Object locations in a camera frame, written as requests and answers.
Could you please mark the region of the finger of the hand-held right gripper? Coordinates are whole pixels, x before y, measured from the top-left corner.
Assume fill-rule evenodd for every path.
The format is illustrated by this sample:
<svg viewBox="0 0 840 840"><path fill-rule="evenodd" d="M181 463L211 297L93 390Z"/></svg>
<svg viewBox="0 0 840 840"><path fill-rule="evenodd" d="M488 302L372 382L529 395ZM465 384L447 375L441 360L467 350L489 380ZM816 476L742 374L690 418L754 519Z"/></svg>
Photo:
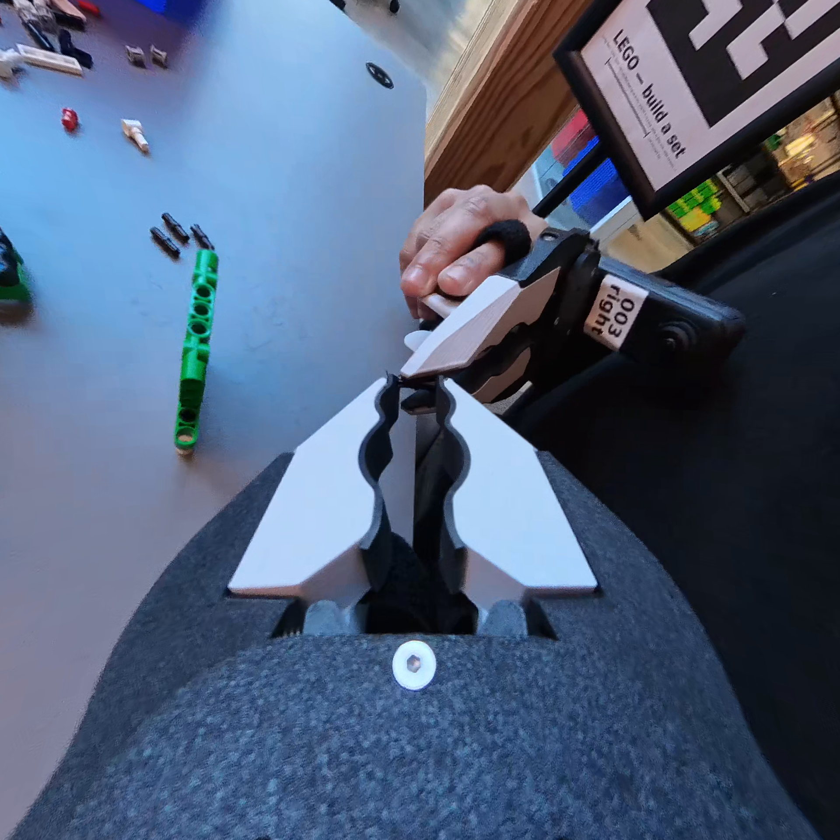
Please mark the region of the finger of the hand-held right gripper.
<svg viewBox="0 0 840 840"><path fill-rule="evenodd" d="M540 319L559 274L560 268L554 268L527 286L502 275L484 280L405 362L401 377L419 381L468 368L518 325Z"/></svg>
<svg viewBox="0 0 840 840"><path fill-rule="evenodd" d="M532 351L525 348L503 360L500 356L491 359L491 353L473 364L467 370L446 373L451 379L479 403L492 404L507 399L518 392L526 381L526 370ZM402 410L410 415L429 414L437 405L437 381L419 386L402 400Z"/></svg>

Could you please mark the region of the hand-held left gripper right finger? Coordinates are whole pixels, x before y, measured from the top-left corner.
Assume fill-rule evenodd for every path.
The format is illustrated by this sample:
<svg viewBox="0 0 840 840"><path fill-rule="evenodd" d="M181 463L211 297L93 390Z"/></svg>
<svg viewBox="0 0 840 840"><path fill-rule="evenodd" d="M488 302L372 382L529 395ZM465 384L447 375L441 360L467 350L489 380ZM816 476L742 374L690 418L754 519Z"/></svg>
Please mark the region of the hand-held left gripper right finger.
<svg viewBox="0 0 840 840"><path fill-rule="evenodd" d="M533 603L596 593L598 581L537 450L453 379L438 378L448 488L438 565L475 607L477 634L527 634Z"/></svg>

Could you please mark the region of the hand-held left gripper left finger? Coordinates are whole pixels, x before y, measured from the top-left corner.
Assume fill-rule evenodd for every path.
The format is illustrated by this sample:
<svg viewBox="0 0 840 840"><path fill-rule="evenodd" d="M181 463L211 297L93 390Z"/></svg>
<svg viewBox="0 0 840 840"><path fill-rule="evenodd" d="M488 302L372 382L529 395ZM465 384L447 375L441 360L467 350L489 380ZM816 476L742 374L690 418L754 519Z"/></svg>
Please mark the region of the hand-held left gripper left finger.
<svg viewBox="0 0 840 840"><path fill-rule="evenodd" d="M396 565L382 475L401 390L387 377L297 447L227 583L233 596L296 603L305 633L363 634Z"/></svg>

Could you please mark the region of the green lego beam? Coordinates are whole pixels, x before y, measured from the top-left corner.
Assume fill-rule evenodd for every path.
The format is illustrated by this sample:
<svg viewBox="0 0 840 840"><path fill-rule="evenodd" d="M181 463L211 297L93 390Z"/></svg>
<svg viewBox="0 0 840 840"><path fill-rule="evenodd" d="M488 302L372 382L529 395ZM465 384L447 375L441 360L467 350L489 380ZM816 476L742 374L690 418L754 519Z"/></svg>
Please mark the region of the green lego beam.
<svg viewBox="0 0 840 840"><path fill-rule="evenodd" d="M175 450L185 457L193 454L200 429L214 325L217 268L218 258L213 250L200 248L196 252L174 429Z"/></svg>

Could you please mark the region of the green lego subassembly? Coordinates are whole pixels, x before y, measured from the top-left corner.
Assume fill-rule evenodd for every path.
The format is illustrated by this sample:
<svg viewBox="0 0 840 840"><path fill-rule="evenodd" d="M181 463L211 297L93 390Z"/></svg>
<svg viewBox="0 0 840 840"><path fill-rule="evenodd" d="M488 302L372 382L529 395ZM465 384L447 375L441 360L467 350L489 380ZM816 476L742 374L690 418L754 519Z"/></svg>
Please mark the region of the green lego subassembly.
<svg viewBox="0 0 840 840"><path fill-rule="evenodd" d="M1 230L1 320L26 319L34 307L23 258Z"/></svg>

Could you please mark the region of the pile of small lego pieces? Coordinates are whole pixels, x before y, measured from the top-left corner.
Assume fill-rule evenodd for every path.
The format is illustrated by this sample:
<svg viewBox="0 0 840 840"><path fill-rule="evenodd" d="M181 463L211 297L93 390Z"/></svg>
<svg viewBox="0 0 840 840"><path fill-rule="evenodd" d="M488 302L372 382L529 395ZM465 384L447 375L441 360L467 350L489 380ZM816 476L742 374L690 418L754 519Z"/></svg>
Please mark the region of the pile of small lego pieces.
<svg viewBox="0 0 840 840"><path fill-rule="evenodd" d="M72 78L164 69L184 31L167 2L2 2L2 85L28 69Z"/></svg>

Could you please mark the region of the person's right hand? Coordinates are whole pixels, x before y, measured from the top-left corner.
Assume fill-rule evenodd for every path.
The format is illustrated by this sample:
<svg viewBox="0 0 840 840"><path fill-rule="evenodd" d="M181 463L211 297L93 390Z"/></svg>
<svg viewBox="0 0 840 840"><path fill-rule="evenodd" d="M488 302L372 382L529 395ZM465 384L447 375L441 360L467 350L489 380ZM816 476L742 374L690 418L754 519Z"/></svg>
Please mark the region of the person's right hand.
<svg viewBox="0 0 840 840"><path fill-rule="evenodd" d="M505 265L503 245L475 242L488 226L513 219L527 227L531 239L547 227L523 196L488 185L447 189L434 199L416 220L399 256L400 285L412 318L434 317L424 303L430 294L462 298L498 273Z"/></svg>

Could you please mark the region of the shelf of coloured bins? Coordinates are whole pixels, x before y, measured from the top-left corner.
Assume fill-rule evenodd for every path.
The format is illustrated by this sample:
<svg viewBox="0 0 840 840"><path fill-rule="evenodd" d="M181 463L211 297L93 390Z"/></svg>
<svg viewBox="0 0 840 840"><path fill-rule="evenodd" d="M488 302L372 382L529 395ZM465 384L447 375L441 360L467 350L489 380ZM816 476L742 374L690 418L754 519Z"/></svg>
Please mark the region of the shelf of coloured bins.
<svg viewBox="0 0 840 840"><path fill-rule="evenodd" d="M838 168L835 91L670 204L662 216L697 245Z"/></svg>

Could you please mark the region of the wooden beam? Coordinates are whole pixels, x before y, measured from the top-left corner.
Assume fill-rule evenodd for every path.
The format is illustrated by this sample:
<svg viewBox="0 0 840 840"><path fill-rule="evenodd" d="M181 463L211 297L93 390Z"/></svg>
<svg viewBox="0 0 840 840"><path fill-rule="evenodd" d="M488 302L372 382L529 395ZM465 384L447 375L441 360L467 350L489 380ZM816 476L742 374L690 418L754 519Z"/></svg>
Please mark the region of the wooden beam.
<svg viewBox="0 0 840 840"><path fill-rule="evenodd" d="M515 186L579 102L553 52L589 1L493 1L427 120L424 205Z"/></svg>

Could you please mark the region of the black framed marker sign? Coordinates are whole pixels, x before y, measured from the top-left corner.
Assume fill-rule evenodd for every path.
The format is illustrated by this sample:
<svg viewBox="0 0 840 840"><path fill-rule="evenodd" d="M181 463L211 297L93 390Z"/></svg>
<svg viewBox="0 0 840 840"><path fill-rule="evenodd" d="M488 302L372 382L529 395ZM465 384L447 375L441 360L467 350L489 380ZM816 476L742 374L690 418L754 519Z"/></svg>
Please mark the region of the black framed marker sign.
<svg viewBox="0 0 840 840"><path fill-rule="evenodd" d="M839 2L593 2L553 57L649 219L838 89Z"/></svg>

